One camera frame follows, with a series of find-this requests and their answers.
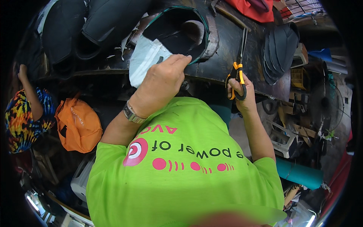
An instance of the hand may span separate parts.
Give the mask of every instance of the hand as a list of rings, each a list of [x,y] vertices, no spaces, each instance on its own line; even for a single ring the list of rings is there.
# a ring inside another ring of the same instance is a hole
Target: hand
[[[184,69],[191,60],[192,56],[173,54],[165,61],[153,65],[129,100],[135,114],[147,118],[166,106],[179,92],[184,81]]]
[[[254,98],[254,87],[253,83],[247,78],[243,73],[243,80],[245,81],[247,95],[243,101],[236,99],[237,109],[243,114],[244,112],[249,112],[251,110],[257,110],[256,101]],[[238,92],[240,96],[243,95],[242,85],[236,81],[236,79],[230,79],[227,84],[228,97],[232,96],[232,88]]]
[[[26,65],[21,64],[20,65],[20,69],[19,69],[19,73],[18,73],[18,78],[19,80],[23,83],[24,81],[28,80],[28,76],[27,76],[27,71],[28,68],[26,67]]]

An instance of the wristwatch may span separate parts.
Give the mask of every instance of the wristwatch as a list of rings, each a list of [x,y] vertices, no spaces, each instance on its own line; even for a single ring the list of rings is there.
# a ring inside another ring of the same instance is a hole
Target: wristwatch
[[[135,114],[135,112],[132,110],[132,107],[129,105],[129,101],[126,102],[122,110],[129,121],[135,122],[137,124],[142,124],[146,121],[146,118],[141,118]]]

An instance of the wooden workbench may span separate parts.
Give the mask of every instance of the wooden workbench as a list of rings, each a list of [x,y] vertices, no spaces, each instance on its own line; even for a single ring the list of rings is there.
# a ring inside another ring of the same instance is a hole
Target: wooden workbench
[[[155,12],[161,12],[173,5],[184,5],[198,9],[205,15],[212,15],[209,6],[210,0],[171,0],[161,1],[155,5]],[[279,100],[288,101],[290,92],[290,72],[287,72],[275,85],[266,83],[261,66],[261,48],[264,33],[268,31],[269,25],[261,25],[243,16],[232,6],[225,2],[219,2],[241,21],[243,21],[251,32],[248,33],[245,53],[243,56],[244,73],[253,82],[255,92],[258,94],[272,96]],[[232,63],[237,57],[238,46],[242,38],[242,29],[221,14],[215,17],[219,33],[219,48],[217,52],[205,62],[192,64],[186,67],[185,74],[203,80],[214,81],[223,84],[232,69]],[[111,49],[104,55],[97,56],[91,61],[80,61],[74,75],[89,74],[128,74],[129,60],[133,52],[133,46],[128,45],[121,59],[121,51]]]

